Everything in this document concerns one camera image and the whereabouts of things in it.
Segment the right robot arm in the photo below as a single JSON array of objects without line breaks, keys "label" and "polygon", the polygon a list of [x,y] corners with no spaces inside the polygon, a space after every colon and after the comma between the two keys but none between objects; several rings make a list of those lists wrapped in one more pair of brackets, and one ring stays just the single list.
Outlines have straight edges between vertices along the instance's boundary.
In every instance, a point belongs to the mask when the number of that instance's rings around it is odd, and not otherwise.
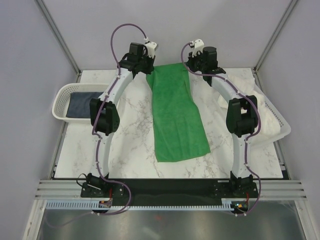
[{"label": "right robot arm", "polygon": [[228,79],[226,71],[218,66],[215,47],[205,47],[196,41],[188,42],[181,50],[181,57],[186,47],[192,51],[188,54],[188,60],[182,62],[183,65],[190,73],[203,77],[227,102],[225,122],[233,140],[232,182],[228,190],[232,196],[241,197],[247,191],[246,184],[252,182],[255,175],[250,169],[250,149],[252,138],[261,130],[258,100],[254,95],[246,95]]}]

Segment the dark blue towel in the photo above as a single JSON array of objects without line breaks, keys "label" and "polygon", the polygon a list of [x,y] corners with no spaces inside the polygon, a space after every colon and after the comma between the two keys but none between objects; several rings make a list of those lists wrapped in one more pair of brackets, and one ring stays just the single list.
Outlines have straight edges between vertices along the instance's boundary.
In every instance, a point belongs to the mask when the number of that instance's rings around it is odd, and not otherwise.
[{"label": "dark blue towel", "polygon": [[67,118],[90,118],[90,101],[97,99],[102,92],[73,92],[66,113]]}]

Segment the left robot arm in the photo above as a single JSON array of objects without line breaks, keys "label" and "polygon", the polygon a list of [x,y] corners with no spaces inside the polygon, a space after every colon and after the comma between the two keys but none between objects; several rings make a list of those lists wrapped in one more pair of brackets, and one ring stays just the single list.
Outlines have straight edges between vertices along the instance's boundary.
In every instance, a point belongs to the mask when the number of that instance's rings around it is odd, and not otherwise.
[{"label": "left robot arm", "polygon": [[129,51],[117,60],[117,72],[107,89],[90,100],[90,122],[92,135],[97,137],[95,160],[90,173],[106,178],[109,174],[109,155],[113,136],[120,126],[117,105],[124,90],[138,73],[149,75],[154,70],[158,44],[148,41],[144,44],[132,42]]}]

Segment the green towel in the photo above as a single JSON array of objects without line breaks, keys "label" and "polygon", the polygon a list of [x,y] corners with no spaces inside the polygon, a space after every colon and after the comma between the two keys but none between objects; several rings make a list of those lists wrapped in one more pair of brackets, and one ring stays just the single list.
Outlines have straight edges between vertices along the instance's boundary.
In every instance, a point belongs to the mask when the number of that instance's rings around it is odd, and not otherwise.
[{"label": "green towel", "polygon": [[156,66],[146,81],[152,92],[154,152],[160,163],[175,163],[210,152],[201,115],[181,63]]}]

